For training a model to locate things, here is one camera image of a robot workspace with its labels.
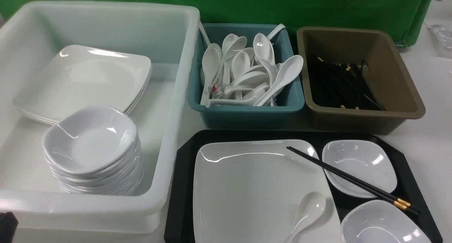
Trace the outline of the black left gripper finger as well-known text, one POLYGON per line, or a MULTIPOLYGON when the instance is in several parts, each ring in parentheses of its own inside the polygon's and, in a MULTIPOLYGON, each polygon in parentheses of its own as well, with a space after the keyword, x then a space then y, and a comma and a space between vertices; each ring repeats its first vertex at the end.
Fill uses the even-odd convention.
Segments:
POLYGON ((12 243, 18 220, 12 212, 0 213, 0 242, 12 243))

